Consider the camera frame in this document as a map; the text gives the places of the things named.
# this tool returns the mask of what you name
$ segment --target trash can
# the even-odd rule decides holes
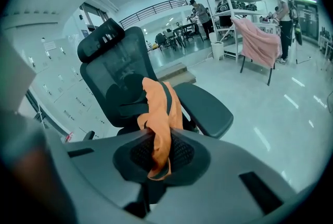
[[[224,59],[224,45],[223,42],[211,43],[213,49],[214,60],[219,61],[222,56]]]

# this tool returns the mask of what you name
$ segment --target staircase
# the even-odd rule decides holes
[[[159,81],[167,81],[171,86],[176,86],[183,82],[196,83],[196,77],[189,71],[183,63],[164,68],[156,73]]]

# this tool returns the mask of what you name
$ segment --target orange cloth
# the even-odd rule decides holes
[[[170,127],[183,129],[183,115],[181,103],[168,82],[164,82],[167,86],[171,97],[172,104],[169,115],[167,115],[167,96],[165,95],[162,85],[149,78],[142,81],[143,89],[146,91],[148,100],[149,113],[142,114],[138,117],[137,123],[141,130],[150,128],[155,133],[154,149],[152,159],[154,165],[148,174],[149,178],[156,176],[169,161],[169,152],[171,147]],[[171,174],[169,161],[169,172],[164,177],[157,180],[163,180]]]

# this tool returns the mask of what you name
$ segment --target pink cloth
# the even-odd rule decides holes
[[[263,32],[249,19],[232,18],[237,30],[243,35],[241,54],[254,61],[273,68],[275,59],[280,54],[280,37]]]

